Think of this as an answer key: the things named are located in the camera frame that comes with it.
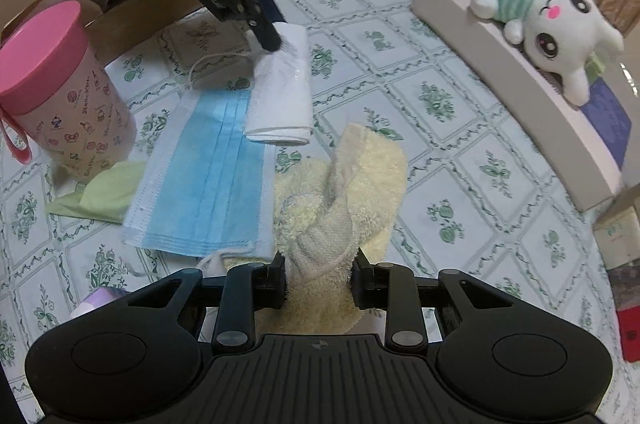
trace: plush toy eye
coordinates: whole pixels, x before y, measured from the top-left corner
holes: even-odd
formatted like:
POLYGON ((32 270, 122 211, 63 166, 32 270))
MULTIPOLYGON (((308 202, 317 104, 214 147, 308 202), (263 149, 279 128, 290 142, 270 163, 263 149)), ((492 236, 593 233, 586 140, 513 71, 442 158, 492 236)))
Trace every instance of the plush toy eye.
POLYGON ((558 55, 558 43, 556 43, 556 40, 551 34, 541 32, 536 37, 536 41, 538 42, 540 50, 542 50, 547 58, 553 59, 558 55))
POLYGON ((570 0, 571 5, 573 5, 577 10, 587 14, 591 10, 591 6, 584 0, 570 0))

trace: face mask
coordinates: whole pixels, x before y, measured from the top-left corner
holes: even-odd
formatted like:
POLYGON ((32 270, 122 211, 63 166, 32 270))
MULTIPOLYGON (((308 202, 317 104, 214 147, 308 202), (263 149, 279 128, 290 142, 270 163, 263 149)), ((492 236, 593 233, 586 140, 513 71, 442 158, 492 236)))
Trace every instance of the face mask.
POLYGON ((127 212, 126 244, 187 256, 273 257, 275 147, 242 134, 249 96, 184 94, 127 212))

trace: plush toy nose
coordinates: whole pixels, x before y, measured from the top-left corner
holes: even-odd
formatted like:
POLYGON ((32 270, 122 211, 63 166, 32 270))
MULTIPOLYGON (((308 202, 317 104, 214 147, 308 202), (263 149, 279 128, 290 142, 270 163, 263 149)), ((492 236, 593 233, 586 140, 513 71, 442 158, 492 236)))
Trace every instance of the plush toy nose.
POLYGON ((560 16, 560 7, 558 5, 554 5, 553 7, 549 7, 549 11, 546 13, 549 16, 549 19, 556 19, 560 16))

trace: cup handle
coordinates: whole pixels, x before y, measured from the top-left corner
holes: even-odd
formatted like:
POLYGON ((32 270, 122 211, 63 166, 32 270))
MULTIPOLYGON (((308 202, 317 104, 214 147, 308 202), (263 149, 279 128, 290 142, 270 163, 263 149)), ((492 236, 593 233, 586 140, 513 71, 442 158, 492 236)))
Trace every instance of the cup handle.
POLYGON ((27 134, 24 132, 23 128, 15 121, 11 115, 5 112, 4 108, 0 106, 0 131, 4 134, 4 140, 6 141, 9 151, 11 151, 12 155, 18 159, 20 164, 28 164, 31 162, 31 148, 29 148, 29 139, 27 138, 27 134), (9 138, 9 134, 6 132, 4 128, 4 124, 7 123, 9 127, 11 127, 15 133, 18 134, 23 142, 25 143, 24 149, 18 148, 14 141, 9 138))

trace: tablecloth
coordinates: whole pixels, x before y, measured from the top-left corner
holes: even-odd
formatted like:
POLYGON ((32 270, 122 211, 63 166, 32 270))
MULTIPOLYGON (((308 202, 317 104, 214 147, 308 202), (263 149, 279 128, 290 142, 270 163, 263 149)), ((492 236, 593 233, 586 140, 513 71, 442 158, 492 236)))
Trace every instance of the tablecloth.
MULTIPOLYGON (((576 211, 494 94, 409 12, 410 0, 275 1, 289 22, 308 29, 315 121, 312 143, 280 148, 276 170, 327 159, 348 122, 397 141, 409 161, 408 189, 387 261, 420 276, 464 270, 592 332, 614 362, 600 417, 640 422, 640 363, 621 358, 590 229, 594 212, 576 211)), ((242 49, 241 26, 199 11, 109 65, 138 126, 130 158, 151 155, 197 59, 242 49)), ((199 64, 194 77, 196 87, 252 86, 249 63, 231 55, 199 64)), ((97 286, 134 290, 193 265, 121 244, 117 225, 47 214, 47 202, 81 186, 35 153, 22 166, 5 144, 0 152, 0 362, 30 423, 41 412, 23 365, 37 337, 67 320, 97 286)), ((425 318, 437 339, 433 311, 425 310, 425 318)))

